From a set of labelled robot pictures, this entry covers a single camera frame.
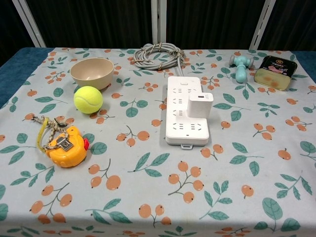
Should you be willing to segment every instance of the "tin can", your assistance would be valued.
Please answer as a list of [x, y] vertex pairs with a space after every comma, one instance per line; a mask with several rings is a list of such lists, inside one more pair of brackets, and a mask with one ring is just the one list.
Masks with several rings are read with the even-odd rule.
[[283, 58], [266, 56], [257, 70], [254, 80], [277, 90], [287, 90], [297, 64]]

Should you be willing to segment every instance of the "gray cable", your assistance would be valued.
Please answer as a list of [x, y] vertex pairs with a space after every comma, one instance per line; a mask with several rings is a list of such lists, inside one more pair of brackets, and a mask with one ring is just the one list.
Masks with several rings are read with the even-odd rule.
[[[166, 52], [169, 54], [167, 62], [155, 63], [148, 56], [156, 52]], [[146, 44], [141, 49], [135, 51], [134, 61], [135, 66], [146, 69], [146, 70], [163, 70], [171, 67], [178, 66], [180, 76], [184, 76], [181, 64], [184, 63], [185, 54], [184, 52], [171, 43], [157, 43], [157, 44]]]

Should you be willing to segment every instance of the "white power strip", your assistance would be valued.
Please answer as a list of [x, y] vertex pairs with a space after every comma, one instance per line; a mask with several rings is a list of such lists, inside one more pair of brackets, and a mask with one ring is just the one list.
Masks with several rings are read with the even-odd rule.
[[188, 116], [190, 93], [202, 93], [200, 80], [195, 77], [169, 77], [167, 93], [166, 142], [190, 150], [193, 145], [204, 146], [209, 133], [206, 118]]

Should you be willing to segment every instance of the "white pole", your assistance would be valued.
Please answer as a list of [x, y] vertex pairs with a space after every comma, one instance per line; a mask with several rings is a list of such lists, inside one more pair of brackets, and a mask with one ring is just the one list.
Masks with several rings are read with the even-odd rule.
[[153, 36], [153, 44], [158, 43], [157, 0], [152, 0], [152, 36]]
[[158, 23], [158, 32], [159, 37], [158, 41], [166, 43], [166, 32], [167, 32], [167, 0], [158, 0], [159, 4], [159, 23]]
[[261, 11], [260, 18], [259, 18], [258, 23], [257, 23], [256, 30], [253, 34], [249, 49], [258, 49], [258, 46], [260, 44], [262, 35], [266, 29], [266, 26], [267, 26], [268, 20], [270, 18], [272, 9], [275, 5], [275, 2], [276, 2], [276, 0], [266, 0], [265, 1], [265, 4], [264, 4], [262, 11]]
[[46, 47], [36, 22], [31, 14], [31, 11], [25, 0], [12, 0], [15, 8], [17, 9], [23, 24], [28, 31], [35, 47]]

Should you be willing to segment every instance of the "tennis ball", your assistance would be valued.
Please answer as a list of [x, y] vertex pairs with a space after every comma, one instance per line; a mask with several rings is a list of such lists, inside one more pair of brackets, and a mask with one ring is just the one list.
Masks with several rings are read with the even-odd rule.
[[103, 97], [98, 89], [92, 86], [84, 86], [76, 91], [74, 103], [79, 111], [84, 114], [91, 114], [101, 108]]

